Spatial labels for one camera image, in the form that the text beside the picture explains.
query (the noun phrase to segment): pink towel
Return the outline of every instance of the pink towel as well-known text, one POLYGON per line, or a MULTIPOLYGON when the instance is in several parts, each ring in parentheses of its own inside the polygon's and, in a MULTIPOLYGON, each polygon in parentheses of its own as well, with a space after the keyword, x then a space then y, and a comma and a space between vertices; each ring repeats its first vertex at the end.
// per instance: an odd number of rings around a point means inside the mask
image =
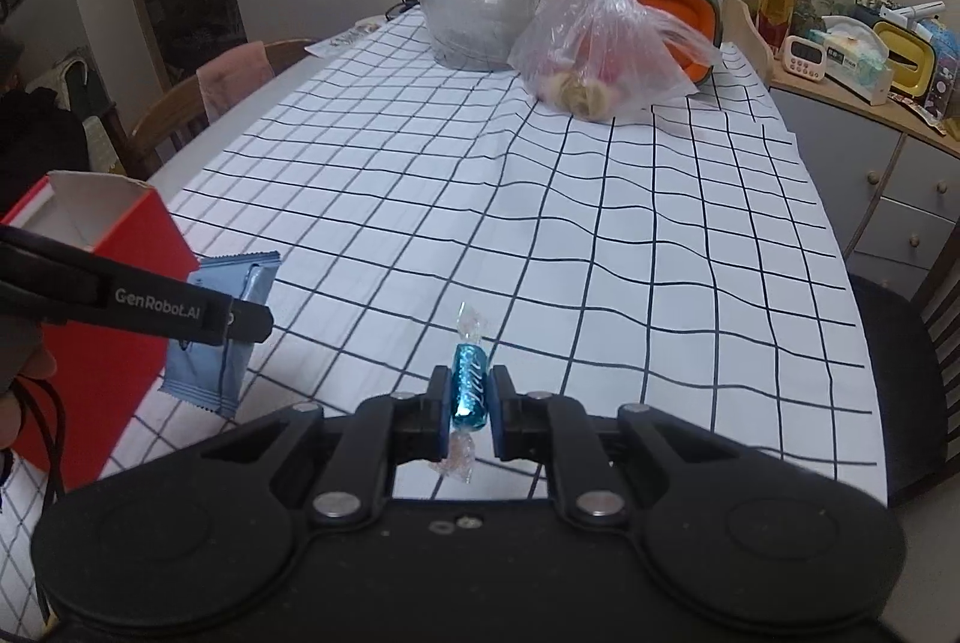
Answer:
POLYGON ((242 44, 197 69, 206 119, 219 120, 274 78, 262 41, 242 44))

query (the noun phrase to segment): bottle of yellow liquid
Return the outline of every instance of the bottle of yellow liquid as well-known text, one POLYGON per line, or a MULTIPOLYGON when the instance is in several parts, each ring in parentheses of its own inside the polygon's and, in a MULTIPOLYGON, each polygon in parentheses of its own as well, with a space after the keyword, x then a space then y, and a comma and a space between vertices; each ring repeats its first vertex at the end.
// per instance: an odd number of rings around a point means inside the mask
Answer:
POLYGON ((757 7, 757 32, 770 45, 774 55, 790 32, 793 7, 797 0, 760 0, 757 7))

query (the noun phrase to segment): white tablecloth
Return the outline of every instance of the white tablecloth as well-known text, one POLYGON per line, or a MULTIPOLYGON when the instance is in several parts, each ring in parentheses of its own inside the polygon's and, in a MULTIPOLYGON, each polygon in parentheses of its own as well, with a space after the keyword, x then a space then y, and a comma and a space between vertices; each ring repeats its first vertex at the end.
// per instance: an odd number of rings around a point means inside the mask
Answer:
MULTIPOLYGON (((646 402, 885 500, 837 243, 765 87, 724 56, 698 95, 613 126, 550 112, 515 74, 438 66, 416 11, 335 59, 170 202, 198 255, 284 259, 237 421, 424 390, 466 301, 520 391, 646 402)), ((232 426, 153 391, 104 473, 232 426)), ((536 466, 477 443, 469 485, 415 463, 395 494, 545 494, 536 466)), ((31 624, 37 480, 19 469, 0 516, 6 615, 31 624)))

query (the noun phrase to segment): open red box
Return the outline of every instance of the open red box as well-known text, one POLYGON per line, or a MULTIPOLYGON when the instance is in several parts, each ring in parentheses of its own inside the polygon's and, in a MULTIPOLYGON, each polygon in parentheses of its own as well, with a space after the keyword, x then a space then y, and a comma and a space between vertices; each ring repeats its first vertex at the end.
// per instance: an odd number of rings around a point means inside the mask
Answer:
MULTIPOLYGON (((2 222, 176 280, 186 280, 199 265, 160 194, 120 175, 50 172, 2 222)), ((76 488, 99 477, 160 374, 167 341, 80 323, 44 326, 43 338, 58 365, 50 382, 67 413, 64 483, 76 488)), ((47 399, 38 394, 37 403, 53 424, 56 417, 47 399)), ((32 419, 13 450, 49 469, 32 419)))

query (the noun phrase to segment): drawer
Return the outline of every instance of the drawer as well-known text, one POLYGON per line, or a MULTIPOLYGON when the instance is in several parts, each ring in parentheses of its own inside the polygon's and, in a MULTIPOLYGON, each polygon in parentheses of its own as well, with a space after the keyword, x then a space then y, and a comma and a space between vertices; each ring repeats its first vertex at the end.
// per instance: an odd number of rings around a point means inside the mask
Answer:
POLYGON ((853 253, 847 259, 847 271, 860 275, 864 280, 877 283, 899 293, 904 299, 912 299, 913 295, 926 277, 925 269, 918 269, 909 264, 900 264, 899 261, 887 261, 868 256, 864 253, 853 253))
POLYGON ((960 217, 960 158, 909 138, 883 195, 955 222, 960 217))
POLYGON ((797 138, 800 156, 843 250, 867 214, 899 133, 796 93, 773 89, 770 94, 787 130, 797 138))
POLYGON ((952 231, 953 224, 942 217, 883 198, 856 251, 930 269, 952 231))

